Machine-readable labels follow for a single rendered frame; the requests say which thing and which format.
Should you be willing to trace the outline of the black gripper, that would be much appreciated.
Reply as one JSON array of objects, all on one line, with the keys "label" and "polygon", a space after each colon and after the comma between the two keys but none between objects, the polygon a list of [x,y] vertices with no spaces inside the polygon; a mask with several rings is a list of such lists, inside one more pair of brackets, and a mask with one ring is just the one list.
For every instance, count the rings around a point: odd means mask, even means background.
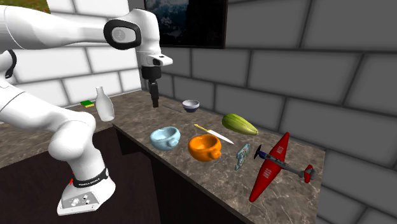
[{"label": "black gripper", "polygon": [[160,66],[143,66],[141,68],[142,77],[144,80],[148,80],[148,88],[151,95],[153,107],[158,107],[159,92],[158,83],[155,81],[161,78],[161,67]]}]

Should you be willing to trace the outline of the thin grey utensil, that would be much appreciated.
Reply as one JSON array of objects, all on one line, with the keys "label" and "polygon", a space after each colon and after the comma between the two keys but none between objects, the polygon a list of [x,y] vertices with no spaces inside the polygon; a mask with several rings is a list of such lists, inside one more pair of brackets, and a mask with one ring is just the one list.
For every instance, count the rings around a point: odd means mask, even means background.
[{"label": "thin grey utensil", "polygon": [[176,109],[176,108],[173,108],[173,107],[170,107],[170,106],[168,106],[168,105],[162,105],[163,107],[165,107],[165,108],[168,108],[168,109],[171,109],[171,110],[173,110],[173,111],[177,111],[178,113],[183,113],[183,111],[181,111],[181,110],[179,110],[179,109]]}]

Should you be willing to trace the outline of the blue and white bowl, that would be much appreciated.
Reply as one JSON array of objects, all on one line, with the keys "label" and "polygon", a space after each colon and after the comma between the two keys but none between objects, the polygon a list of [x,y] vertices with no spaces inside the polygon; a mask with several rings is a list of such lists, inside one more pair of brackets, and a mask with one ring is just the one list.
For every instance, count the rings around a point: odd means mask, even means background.
[{"label": "blue and white bowl", "polygon": [[185,100],[182,102],[183,108],[188,113],[194,113],[198,110],[200,103],[197,100]]}]

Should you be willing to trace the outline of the light blue cup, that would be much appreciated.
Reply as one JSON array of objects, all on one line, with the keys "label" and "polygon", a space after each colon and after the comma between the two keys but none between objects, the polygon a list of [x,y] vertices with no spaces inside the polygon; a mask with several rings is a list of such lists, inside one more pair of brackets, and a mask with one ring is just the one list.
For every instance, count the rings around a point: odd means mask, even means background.
[{"label": "light blue cup", "polygon": [[169,151],[178,145],[180,131],[175,127],[163,127],[153,131],[150,135],[151,145],[160,151]]}]

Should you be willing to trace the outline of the white bottle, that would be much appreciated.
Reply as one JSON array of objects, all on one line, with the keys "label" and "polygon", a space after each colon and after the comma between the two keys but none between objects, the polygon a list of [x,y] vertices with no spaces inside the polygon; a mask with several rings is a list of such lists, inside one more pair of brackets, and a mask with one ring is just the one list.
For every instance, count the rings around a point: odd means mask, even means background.
[{"label": "white bottle", "polygon": [[105,94],[103,87],[96,87],[97,97],[95,107],[103,122],[112,121],[115,118],[115,112],[111,99]]}]

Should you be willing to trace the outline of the orange cup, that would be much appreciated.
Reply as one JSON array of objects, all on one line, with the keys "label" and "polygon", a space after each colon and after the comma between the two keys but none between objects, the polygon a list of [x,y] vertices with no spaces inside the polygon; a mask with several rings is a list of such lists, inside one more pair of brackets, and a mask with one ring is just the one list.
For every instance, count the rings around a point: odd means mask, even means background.
[{"label": "orange cup", "polygon": [[212,134],[195,136],[188,143],[188,151],[194,159],[209,162],[221,156],[221,142]]}]

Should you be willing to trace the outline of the green squash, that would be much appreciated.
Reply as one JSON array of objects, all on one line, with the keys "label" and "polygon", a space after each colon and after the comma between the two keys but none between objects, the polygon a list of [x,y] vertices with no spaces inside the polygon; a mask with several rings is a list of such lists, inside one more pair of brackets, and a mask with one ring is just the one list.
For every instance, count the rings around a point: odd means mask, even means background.
[{"label": "green squash", "polygon": [[232,130],[234,132],[245,134],[245,135],[257,135],[258,129],[254,127],[251,123],[245,120],[243,117],[228,113],[222,118],[222,124],[225,128]]}]

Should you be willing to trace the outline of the red toy airplane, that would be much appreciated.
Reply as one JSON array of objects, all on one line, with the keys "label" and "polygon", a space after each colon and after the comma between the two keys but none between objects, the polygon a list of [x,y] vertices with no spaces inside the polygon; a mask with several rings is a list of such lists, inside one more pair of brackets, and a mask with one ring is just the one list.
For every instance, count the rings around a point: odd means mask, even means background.
[{"label": "red toy airplane", "polygon": [[288,141],[289,132],[286,132],[269,153],[261,151],[261,145],[255,151],[254,158],[259,156],[263,159],[263,163],[249,196],[250,202],[254,202],[263,193],[282,169],[297,174],[306,183],[315,179],[316,170],[312,165],[309,164],[305,170],[299,171],[285,162]]}]

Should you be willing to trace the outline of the dark robot stand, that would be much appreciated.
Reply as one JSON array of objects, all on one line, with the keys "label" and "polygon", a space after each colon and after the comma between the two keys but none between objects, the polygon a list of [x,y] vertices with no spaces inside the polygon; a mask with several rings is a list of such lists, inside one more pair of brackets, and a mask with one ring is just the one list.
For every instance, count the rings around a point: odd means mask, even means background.
[{"label": "dark robot stand", "polygon": [[123,155],[125,142],[114,128],[94,134],[116,183],[112,197],[94,212],[57,214],[72,171],[47,152],[1,168],[0,224],[160,224],[151,161],[138,151]]}]

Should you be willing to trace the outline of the yellow-handled knife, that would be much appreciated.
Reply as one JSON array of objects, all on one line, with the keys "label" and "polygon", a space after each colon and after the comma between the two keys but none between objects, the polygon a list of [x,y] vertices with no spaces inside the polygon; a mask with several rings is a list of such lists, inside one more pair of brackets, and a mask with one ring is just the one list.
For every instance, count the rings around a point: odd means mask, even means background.
[{"label": "yellow-handled knife", "polygon": [[212,135],[214,135],[214,136],[216,136],[216,137],[218,137],[218,138],[220,138],[220,139],[222,139],[222,140],[224,140],[224,141],[230,143],[230,144],[234,144],[234,142],[232,142],[231,140],[229,140],[227,137],[225,137],[225,136],[223,136],[223,135],[221,135],[221,134],[219,134],[219,133],[217,133],[217,132],[215,132],[215,131],[213,131],[213,130],[205,129],[205,128],[199,126],[199,125],[196,124],[196,123],[194,123],[193,125],[194,125],[195,127],[199,128],[199,129],[203,130],[203,131],[206,131],[206,132],[209,133],[209,134],[212,134]]}]

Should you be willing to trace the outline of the dark framed wall picture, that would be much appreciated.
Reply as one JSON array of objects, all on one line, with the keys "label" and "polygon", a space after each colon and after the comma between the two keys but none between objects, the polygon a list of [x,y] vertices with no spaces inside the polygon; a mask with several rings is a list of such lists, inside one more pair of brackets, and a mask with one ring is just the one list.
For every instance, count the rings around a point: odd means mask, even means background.
[{"label": "dark framed wall picture", "polygon": [[160,30],[160,46],[223,49],[228,0],[144,0]]}]

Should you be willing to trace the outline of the green and orange wall picture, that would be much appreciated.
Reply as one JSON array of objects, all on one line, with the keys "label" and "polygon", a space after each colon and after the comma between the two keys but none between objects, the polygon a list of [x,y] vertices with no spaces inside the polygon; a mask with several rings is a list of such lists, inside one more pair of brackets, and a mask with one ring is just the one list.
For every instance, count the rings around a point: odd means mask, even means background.
[{"label": "green and orange wall picture", "polygon": [[50,13],[50,9],[46,0],[0,0],[1,5],[20,6],[33,10]]}]

